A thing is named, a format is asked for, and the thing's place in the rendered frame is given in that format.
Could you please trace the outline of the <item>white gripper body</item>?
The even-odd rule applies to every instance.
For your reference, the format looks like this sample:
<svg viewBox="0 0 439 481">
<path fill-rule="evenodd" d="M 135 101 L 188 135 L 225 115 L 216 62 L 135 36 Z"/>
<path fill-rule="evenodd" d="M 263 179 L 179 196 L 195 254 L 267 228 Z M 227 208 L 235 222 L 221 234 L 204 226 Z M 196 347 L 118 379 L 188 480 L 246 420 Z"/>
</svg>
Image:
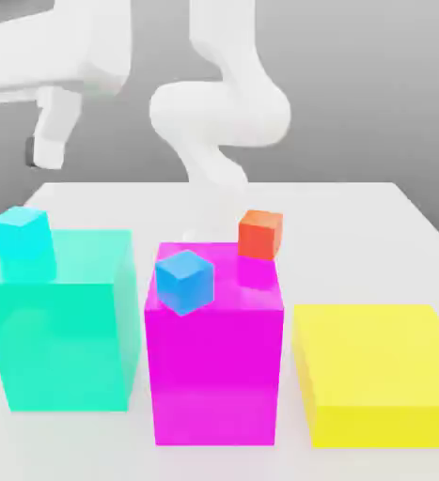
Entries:
<svg viewBox="0 0 439 481">
<path fill-rule="evenodd" d="M 116 95 L 131 63 L 129 14 L 35 14 L 0 23 L 0 97 L 49 86 Z"/>
</svg>

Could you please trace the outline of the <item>small cyan cube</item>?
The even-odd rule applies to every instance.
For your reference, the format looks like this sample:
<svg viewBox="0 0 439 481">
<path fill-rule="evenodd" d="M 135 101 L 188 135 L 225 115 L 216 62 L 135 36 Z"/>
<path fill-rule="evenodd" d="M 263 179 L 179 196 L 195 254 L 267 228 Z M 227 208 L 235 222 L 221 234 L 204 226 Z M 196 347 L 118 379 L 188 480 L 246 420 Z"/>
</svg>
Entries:
<svg viewBox="0 0 439 481">
<path fill-rule="evenodd" d="M 35 259 L 52 253 L 53 238 L 45 210 L 13 206 L 0 213 L 0 258 Z"/>
</svg>

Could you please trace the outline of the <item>small blue cube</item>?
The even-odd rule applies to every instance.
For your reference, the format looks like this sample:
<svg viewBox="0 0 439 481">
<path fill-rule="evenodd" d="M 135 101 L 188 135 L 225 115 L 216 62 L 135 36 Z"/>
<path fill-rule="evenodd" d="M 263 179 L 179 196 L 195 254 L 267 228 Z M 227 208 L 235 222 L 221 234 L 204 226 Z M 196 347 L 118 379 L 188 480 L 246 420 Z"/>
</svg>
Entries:
<svg viewBox="0 0 439 481">
<path fill-rule="evenodd" d="M 179 316 L 185 316 L 214 299 L 214 266 L 191 250 L 155 263 L 159 300 Z"/>
</svg>

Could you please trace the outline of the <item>small red cube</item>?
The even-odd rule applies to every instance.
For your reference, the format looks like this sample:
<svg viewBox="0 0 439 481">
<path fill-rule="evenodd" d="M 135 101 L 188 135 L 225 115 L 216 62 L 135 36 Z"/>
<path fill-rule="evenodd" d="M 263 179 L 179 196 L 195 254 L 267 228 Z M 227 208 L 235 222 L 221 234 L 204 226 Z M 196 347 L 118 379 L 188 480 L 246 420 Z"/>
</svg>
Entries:
<svg viewBox="0 0 439 481">
<path fill-rule="evenodd" d="M 248 210 L 239 222 L 238 254 L 274 260 L 282 240 L 283 214 Z"/>
</svg>

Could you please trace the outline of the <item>large teal box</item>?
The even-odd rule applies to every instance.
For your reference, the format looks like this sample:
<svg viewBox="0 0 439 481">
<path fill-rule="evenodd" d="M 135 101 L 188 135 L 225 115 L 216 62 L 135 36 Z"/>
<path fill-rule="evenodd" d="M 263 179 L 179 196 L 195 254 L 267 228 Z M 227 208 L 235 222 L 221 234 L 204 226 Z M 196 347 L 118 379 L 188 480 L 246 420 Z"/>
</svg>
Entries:
<svg viewBox="0 0 439 481">
<path fill-rule="evenodd" d="M 126 411 L 141 347 L 128 230 L 56 230 L 35 268 L 0 260 L 0 377 L 11 411 Z"/>
</svg>

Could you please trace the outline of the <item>large magenta box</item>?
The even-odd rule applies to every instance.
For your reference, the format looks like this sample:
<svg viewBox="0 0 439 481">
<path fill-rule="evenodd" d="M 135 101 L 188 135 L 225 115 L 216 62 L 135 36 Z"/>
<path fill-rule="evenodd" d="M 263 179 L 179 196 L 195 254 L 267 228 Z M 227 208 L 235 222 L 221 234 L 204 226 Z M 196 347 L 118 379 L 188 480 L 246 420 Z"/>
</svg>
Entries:
<svg viewBox="0 0 439 481">
<path fill-rule="evenodd" d="M 191 251 L 214 266 L 214 299 L 180 316 L 150 282 L 149 385 L 159 445 L 274 444 L 284 304 L 272 260 L 234 242 L 162 242 L 162 261 Z"/>
</svg>

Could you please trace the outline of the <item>large yellow box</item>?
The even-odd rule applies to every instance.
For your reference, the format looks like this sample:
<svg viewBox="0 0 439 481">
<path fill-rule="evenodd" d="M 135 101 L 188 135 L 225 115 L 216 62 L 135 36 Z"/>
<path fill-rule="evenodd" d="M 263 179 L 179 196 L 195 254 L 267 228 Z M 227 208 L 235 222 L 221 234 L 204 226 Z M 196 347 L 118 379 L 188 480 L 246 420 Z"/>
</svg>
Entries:
<svg viewBox="0 0 439 481">
<path fill-rule="evenodd" d="M 439 316 L 424 304 L 299 304 L 292 351 L 316 448 L 439 448 Z"/>
</svg>

